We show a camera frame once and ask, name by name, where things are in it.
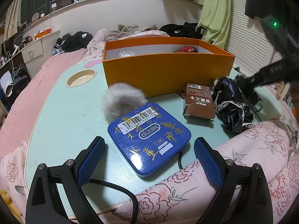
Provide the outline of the black satin lace cloth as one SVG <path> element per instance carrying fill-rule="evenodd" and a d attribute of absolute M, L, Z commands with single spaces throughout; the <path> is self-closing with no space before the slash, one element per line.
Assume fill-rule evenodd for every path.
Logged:
<path fill-rule="evenodd" d="M 239 134 L 253 125 L 254 116 L 233 79 L 225 76 L 217 80 L 212 100 L 215 112 L 222 118 L 226 131 Z"/>

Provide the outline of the brown card pack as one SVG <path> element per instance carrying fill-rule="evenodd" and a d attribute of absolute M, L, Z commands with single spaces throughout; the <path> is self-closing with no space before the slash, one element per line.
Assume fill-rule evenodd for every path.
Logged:
<path fill-rule="evenodd" d="M 216 113 L 210 88 L 188 83 L 184 91 L 183 116 L 214 120 Z"/>

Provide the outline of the blue durex tin box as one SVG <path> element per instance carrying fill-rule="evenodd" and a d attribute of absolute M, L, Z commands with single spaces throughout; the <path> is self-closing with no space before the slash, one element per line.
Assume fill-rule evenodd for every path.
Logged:
<path fill-rule="evenodd" d="M 107 132 L 135 173 L 145 178 L 191 139 L 191 131 L 157 103 L 147 103 L 110 123 Z"/>

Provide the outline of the grey furry pompom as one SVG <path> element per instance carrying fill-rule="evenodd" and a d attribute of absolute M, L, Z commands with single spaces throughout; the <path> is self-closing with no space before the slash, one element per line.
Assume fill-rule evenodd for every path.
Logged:
<path fill-rule="evenodd" d="M 102 97 L 102 111 L 111 123 L 146 103 L 147 98 L 142 90 L 127 83 L 115 83 L 108 87 Z"/>

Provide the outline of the red shiny object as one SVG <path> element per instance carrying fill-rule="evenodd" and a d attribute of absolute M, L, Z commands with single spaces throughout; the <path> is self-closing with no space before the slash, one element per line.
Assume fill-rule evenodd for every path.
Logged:
<path fill-rule="evenodd" d="M 198 50 L 195 46 L 186 46 L 177 51 L 178 53 L 198 53 Z"/>

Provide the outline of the pink floral quilt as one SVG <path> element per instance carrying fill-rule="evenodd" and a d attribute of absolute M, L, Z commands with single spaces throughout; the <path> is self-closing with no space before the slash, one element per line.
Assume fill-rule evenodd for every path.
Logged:
<path fill-rule="evenodd" d="M 239 166 L 263 168 L 278 223 L 298 195 L 298 154 L 289 126 L 263 121 L 216 148 Z M 137 194 L 138 223 L 195 223 L 212 202 L 217 186 L 198 160 Z"/>

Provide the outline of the green hanging garment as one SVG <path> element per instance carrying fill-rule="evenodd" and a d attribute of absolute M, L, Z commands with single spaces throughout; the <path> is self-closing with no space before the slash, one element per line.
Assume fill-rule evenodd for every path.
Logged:
<path fill-rule="evenodd" d="M 232 0 L 204 0 L 198 27 L 205 29 L 203 40 L 221 49 L 226 45 L 231 25 Z"/>

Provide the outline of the black clothes pile right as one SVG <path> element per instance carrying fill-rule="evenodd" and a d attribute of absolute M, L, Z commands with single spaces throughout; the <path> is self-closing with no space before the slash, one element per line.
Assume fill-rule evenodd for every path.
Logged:
<path fill-rule="evenodd" d="M 184 25 L 166 24 L 159 30 L 167 33 L 170 37 L 202 39 L 201 30 L 203 27 L 197 27 L 197 25 L 197 23 L 188 22 L 185 22 Z"/>

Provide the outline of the black clothes pile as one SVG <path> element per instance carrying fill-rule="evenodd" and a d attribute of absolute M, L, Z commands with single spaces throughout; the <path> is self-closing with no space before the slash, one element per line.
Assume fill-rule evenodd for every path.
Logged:
<path fill-rule="evenodd" d="M 185 22 L 184 25 L 166 24 L 159 30 L 167 33 L 170 37 L 202 39 L 201 30 L 203 27 L 197 27 L 197 25 L 197 23 L 188 22 Z"/>
<path fill-rule="evenodd" d="M 80 49 L 86 49 L 93 35 L 88 32 L 78 31 L 74 35 L 67 33 L 58 38 L 53 48 L 65 53 L 74 52 Z"/>

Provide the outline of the orange cardboard box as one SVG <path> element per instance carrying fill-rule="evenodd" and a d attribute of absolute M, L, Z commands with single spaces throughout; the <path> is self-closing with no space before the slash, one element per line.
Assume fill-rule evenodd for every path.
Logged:
<path fill-rule="evenodd" d="M 178 53 L 195 46 L 198 53 Z M 119 58 L 120 51 L 135 56 Z M 212 86 L 214 79 L 229 76 L 235 56 L 193 38 L 142 36 L 106 42 L 102 63 L 107 85 L 127 83 L 147 97 L 183 91 L 188 83 Z"/>

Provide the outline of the white drawer cabinet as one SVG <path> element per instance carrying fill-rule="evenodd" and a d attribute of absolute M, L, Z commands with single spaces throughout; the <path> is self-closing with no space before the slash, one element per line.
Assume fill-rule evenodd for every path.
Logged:
<path fill-rule="evenodd" d="M 60 31 L 49 33 L 22 49 L 23 61 L 31 78 L 40 71 L 43 64 L 53 55 L 54 45 L 60 37 Z"/>

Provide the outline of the crumpled pink blanket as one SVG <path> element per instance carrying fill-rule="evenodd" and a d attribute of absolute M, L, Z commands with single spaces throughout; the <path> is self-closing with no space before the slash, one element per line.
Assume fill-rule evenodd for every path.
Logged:
<path fill-rule="evenodd" d="M 140 36 L 165 36 L 166 32 L 158 30 L 156 25 L 141 28 L 138 25 L 126 26 L 118 25 L 117 30 L 108 30 L 106 28 L 97 31 L 96 35 L 87 45 L 81 61 L 96 59 L 102 56 L 104 45 L 109 41 L 118 41 L 120 39 L 135 38 Z"/>

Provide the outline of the black clothes pile left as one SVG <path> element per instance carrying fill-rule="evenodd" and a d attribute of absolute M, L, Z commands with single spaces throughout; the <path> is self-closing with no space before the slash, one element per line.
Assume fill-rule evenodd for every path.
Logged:
<path fill-rule="evenodd" d="M 67 33 L 58 38 L 53 48 L 65 53 L 74 52 L 80 49 L 86 49 L 93 35 L 88 32 L 78 31 L 74 35 Z"/>

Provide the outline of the clear plastic bag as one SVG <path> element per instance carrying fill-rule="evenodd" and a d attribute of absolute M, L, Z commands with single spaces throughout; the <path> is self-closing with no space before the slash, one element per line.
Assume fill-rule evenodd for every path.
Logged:
<path fill-rule="evenodd" d="M 120 51 L 119 52 L 119 58 L 126 58 L 126 57 L 132 57 L 135 56 L 134 51 Z"/>

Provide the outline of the orange tissue box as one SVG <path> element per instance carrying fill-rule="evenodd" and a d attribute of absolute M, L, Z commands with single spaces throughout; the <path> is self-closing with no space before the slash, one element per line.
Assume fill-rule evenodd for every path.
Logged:
<path fill-rule="evenodd" d="M 45 28 L 45 29 L 42 29 L 40 30 L 37 34 L 34 35 L 34 39 L 37 40 L 47 34 L 50 34 L 52 32 L 52 29 L 51 28 Z"/>

